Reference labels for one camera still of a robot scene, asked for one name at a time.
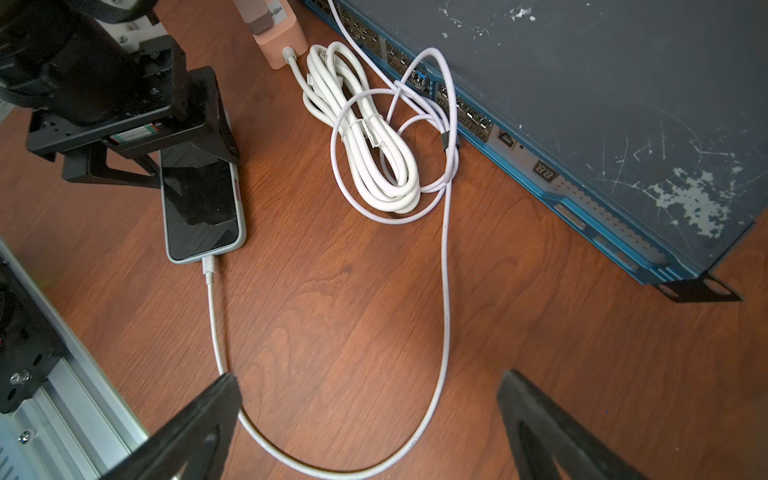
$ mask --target charging cable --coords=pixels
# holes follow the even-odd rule
[[[448,227],[451,210],[452,181],[458,170],[456,94],[448,63],[436,48],[427,48],[419,54],[406,70],[402,80],[390,81],[353,41],[339,18],[333,0],[329,0],[329,5],[339,30],[341,30],[346,40],[355,49],[357,55],[387,84],[388,88],[370,88],[366,73],[357,57],[348,47],[337,41],[329,45],[328,48],[314,45],[310,49],[310,53],[307,56],[307,66],[310,72],[306,80],[301,74],[296,60],[296,53],[293,49],[290,47],[285,48],[283,50],[283,57],[290,65],[296,81],[303,90],[303,101],[306,109],[333,129],[330,141],[333,175],[342,194],[355,209],[371,220],[390,225],[400,225],[424,217],[434,210],[442,198],[445,198],[440,256],[443,303],[443,343],[440,373],[426,414],[408,441],[386,460],[357,472],[332,472],[299,462],[279,450],[261,435],[256,426],[248,419],[243,409],[240,409],[237,418],[250,436],[267,453],[294,470],[315,478],[325,478],[328,480],[360,480],[384,472],[413,448],[432,420],[442,388],[445,385],[451,340],[451,302],[448,284]],[[447,117],[442,108],[434,101],[417,94],[406,84],[416,66],[427,57],[432,57],[437,61],[442,73],[449,100]],[[345,60],[349,62],[352,68],[345,63]],[[347,90],[352,93],[353,96],[351,98],[346,97],[342,86],[346,86]],[[386,119],[378,112],[372,101],[374,94],[393,96]],[[416,112],[416,115],[408,119],[395,131],[389,122],[392,120],[395,106],[400,99],[407,103]],[[352,110],[352,106],[355,104],[361,114],[360,118]],[[417,121],[427,121],[437,129],[441,134],[443,147],[445,148],[445,173],[434,182],[425,186],[419,184],[419,170],[413,153],[400,137],[400,134],[406,128]],[[412,212],[418,205],[421,194],[437,193],[435,199],[417,214],[404,218],[381,217],[369,212],[355,200],[341,178],[338,159],[336,158],[336,139],[338,136],[341,136],[346,149],[349,169],[352,173],[355,188],[360,197],[371,207],[383,212],[407,214]],[[381,170],[379,170],[373,160],[370,152],[371,147],[379,148]],[[227,367],[219,347],[216,312],[214,309],[215,271],[216,258],[214,256],[203,258],[203,272],[205,273],[208,288],[208,310],[210,314],[210,331],[214,341],[214,355],[216,356],[219,374],[224,374],[227,371]]]

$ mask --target mounting hole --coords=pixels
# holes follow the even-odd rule
[[[677,292],[675,292],[674,290],[672,290],[670,287],[668,287],[666,285],[656,285],[656,288],[661,290],[661,292],[664,295],[666,295],[666,296],[668,296],[670,298],[680,298],[680,295],[677,295]]]
[[[705,278],[704,285],[708,286],[710,290],[712,290],[718,295],[724,295],[724,296],[730,295],[730,290],[728,290],[725,286],[723,286],[717,280],[712,280],[711,278]]]

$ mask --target usb connector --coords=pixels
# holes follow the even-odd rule
[[[214,273],[216,273],[216,255],[207,255],[203,257],[203,274],[207,285],[214,284]]]

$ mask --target smartphone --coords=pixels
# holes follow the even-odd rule
[[[245,243],[237,167],[191,142],[160,152],[165,247],[174,263],[220,255]]]

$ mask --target cable plug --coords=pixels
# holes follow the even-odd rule
[[[214,284],[214,273],[216,273],[216,255],[206,255],[203,257],[203,274],[207,285]]]
[[[283,58],[285,59],[286,63],[288,63],[289,58],[296,60],[296,50],[293,50],[291,47],[285,47],[283,49]]]

